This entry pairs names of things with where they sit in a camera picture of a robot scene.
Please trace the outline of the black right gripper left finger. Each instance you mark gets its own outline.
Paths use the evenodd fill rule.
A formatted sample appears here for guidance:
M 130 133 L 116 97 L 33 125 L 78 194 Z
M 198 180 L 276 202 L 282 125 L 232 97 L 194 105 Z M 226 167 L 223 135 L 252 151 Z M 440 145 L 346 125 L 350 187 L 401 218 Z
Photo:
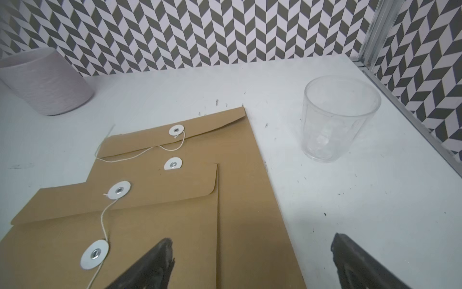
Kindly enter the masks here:
M 175 264 L 172 246 L 170 238 L 162 239 L 107 288 L 167 289 Z

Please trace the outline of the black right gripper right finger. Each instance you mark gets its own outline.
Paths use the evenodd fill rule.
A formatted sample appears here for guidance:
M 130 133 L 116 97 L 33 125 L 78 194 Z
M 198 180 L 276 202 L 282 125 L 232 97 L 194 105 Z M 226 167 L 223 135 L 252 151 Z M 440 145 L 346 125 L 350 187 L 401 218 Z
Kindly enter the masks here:
M 342 289 L 410 288 L 346 234 L 335 234 L 331 252 Z

